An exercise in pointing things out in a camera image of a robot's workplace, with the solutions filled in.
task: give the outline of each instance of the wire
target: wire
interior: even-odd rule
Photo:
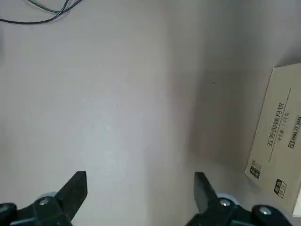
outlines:
[[[50,9],[50,8],[47,8],[46,6],[43,6],[42,4],[40,4],[40,3],[36,2],[36,1],[33,1],[33,0],[27,0],[27,1],[30,2],[31,4],[37,6],[37,7],[39,7],[39,8],[41,8],[41,9],[45,10],[45,11],[48,11],[48,12],[51,12],[51,13],[59,13],[59,11],[55,11],[55,10],[52,10],[52,9]],[[66,12],[70,11],[73,7],[75,7],[75,6],[76,6],[77,4],[79,4],[81,1],[83,1],[83,0],[77,0],[77,1],[74,2],[70,7],[68,7],[67,9],[65,9],[65,10],[63,11],[63,13],[66,13]]]
[[[74,6],[76,6],[77,4],[79,4],[82,0],[77,0],[73,5],[71,5],[69,8],[66,9],[67,5],[68,5],[68,2],[69,0],[66,0],[65,4],[63,5],[62,9],[60,11],[54,11],[56,13],[56,15],[50,19],[47,19],[47,20],[42,20],[42,21],[35,21],[35,22],[23,22],[23,21],[13,21],[13,20],[6,20],[6,19],[1,19],[0,18],[0,22],[5,22],[5,23],[10,23],[10,24],[27,24],[27,25],[31,25],[31,24],[45,24],[45,23],[48,23],[50,21],[53,21],[55,19],[57,19],[59,16],[61,16],[63,13],[69,11],[70,9],[72,9]],[[38,3],[34,3],[32,1],[29,1],[31,2],[32,4],[38,6],[39,8],[42,8],[46,11],[49,11],[50,9],[38,4]]]

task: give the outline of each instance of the silver screw head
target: silver screw head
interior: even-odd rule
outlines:
[[[44,206],[48,203],[48,198],[43,199],[42,201],[40,201],[40,205]]]
[[[9,206],[5,204],[5,205],[0,207],[0,213],[3,213],[5,211],[7,211],[8,209],[9,209]]]
[[[231,205],[230,201],[227,200],[227,199],[221,199],[221,200],[220,200],[220,203],[221,203],[221,205],[223,205],[223,206],[230,206],[230,205]]]
[[[260,211],[263,215],[271,215],[271,214],[272,214],[272,212],[271,212],[268,208],[266,208],[265,206],[261,206],[261,207],[259,208],[259,211]]]

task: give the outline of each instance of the label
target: label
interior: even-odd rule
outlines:
[[[258,169],[256,169],[254,166],[250,167],[250,173],[257,179],[259,179],[260,171]]]
[[[292,149],[295,148],[295,144],[296,144],[296,141],[297,141],[297,136],[298,136],[298,133],[299,133],[300,125],[301,125],[301,115],[298,115],[297,119],[296,119],[295,126],[293,127],[293,133],[292,133],[291,139],[288,143],[288,147],[290,147]]]
[[[276,195],[278,195],[280,198],[284,197],[285,194],[285,189],[286,189],[286,183],[284,183],[282,180],[277,179],[274,192]]]

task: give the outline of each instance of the white surface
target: white surface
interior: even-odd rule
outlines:
[[[85,0],[55,23],[0,24],[0,200],[23,207],[86,170],[75,225],[181,226],[203,170],[245,208],[263,202],[243,172],[301,8],[231,2]],[[0,16],[48,15],[3,0]]]

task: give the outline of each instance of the beige box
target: beige box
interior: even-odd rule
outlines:
[[[246,174],[301,217],[301,64],[273,69]]]

